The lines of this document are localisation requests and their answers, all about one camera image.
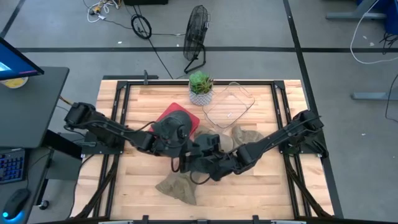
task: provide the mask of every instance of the crumpled cloth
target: crumpled cloth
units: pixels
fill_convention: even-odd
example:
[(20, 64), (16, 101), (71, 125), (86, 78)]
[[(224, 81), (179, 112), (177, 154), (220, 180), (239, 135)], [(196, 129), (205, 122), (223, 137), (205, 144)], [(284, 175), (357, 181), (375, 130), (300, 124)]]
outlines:
[[(208, 129), (204, 126), (199, 126), (193, 137), (197, 137), (201, 134), (219, 134), (220, 135), (220, 144), (221, 150), (224, 152), (229, 152), (232, 149), (249, 142), (255, 142), (263, 138), (262, 134), (257, 131), (251, 130), (242, 130), (239, 125), (235, 126), (232, 131), (231, 135), (227, 136), (225, 134), (216, 133), (215, 131)], [(194, 172), (192, 174), (192, 179), (195, 182), (199, 182), (200, 177), (203, 174)], [(190, 205), (196, 205), (196, 197), (195, 197), (195, 190), (197, 184), (193, 183), (190, 179), (190, 172), (185, 174), (181, 173), (174, 173), (172, 172), (169, 174), (166, 179), (164, 179), (161, 183), (157, 184), (155, 188), (173, 198), (177, 198), (184, 203)]]

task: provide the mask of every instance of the succulent plant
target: succulent plant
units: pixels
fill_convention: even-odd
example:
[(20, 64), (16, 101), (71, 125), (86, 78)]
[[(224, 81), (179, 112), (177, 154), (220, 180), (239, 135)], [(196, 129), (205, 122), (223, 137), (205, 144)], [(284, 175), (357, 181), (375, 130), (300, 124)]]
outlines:
[(197, 71), (189, 76), (191, 91), (195, 94), (206, 94), (211, 91), (213, 80), (209, 74)]

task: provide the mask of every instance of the wooden table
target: wooden table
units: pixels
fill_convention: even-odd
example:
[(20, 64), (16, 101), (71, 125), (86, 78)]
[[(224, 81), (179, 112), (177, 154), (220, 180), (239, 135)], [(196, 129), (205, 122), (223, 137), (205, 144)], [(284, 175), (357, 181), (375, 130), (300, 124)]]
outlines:
[[(99, 89), (96, 108), (108, 117), (111, 116), (116, 84), (117, 80), (103, 80)], [(264, 88), (264, 85), (244, 87), (254, 95), (256, 102), (237, 124), (265, 136), (277, 131), (271, 88)], [(292, 116), (307, 109), (300, 80), (285, 80), (285, 87)], [(215, 85), (214, 91), (224, 88)], [(280, 91), (278, 99), (282, 105)], [(126, 124), (132, 129), (140, 128), (156, 120), (172, 102), (199, 117), (201, 125), (211, 127), (205, 121), (201, 107), (191, 104), (186, 85), (134, 85), (130, 90)], [(122, 103), (119, 103), (116, 121), (120, 120), (121, 107)], [(72, 216), (84, 207), (96, 190), (102, 158), (94, 156), (82, 167)], [(320, 158), (314, 154), (301, 154), (300, 158), (307, 188), (323, 209), (333, 214)], [(253, 215), (265, 220), (294, 217), (284, 161), (278, 148), (265, 153), (255, 167), (241, 175), (231, 174), (219, 182), (209, 181), (199, 185), (196, 190), (197, 206), (187, 205), (155, 189), (154, 186), (170, 172), (170, 158), (140, 153), (126, 143), (119, 161), (111, 219), (140, 220), (143, 215), (149, 215), (151, 220), (250, 220)], [(297, 188), (296, 191), (300, 214), (304, 215), (301, 194)]]

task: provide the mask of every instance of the potted succulent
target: potted succulent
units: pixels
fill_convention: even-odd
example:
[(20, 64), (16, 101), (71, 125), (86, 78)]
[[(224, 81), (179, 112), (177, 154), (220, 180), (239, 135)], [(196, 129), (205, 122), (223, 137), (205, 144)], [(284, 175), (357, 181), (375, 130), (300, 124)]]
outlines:
[(211, 101), (213, 80), (209, 74), (197, 71), (189, 76), (189, 99), (194, 105), (203, 106)]

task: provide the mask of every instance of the chair caster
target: chair caster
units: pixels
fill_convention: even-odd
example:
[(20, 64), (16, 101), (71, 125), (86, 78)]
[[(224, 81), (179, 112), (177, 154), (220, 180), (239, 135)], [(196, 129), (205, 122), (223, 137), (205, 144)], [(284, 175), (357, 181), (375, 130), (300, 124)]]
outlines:
[(40, 210), (46, 210), (50, 205), (50, 202), (48, 200), (43, 200), (42, 203), (39, 205)]

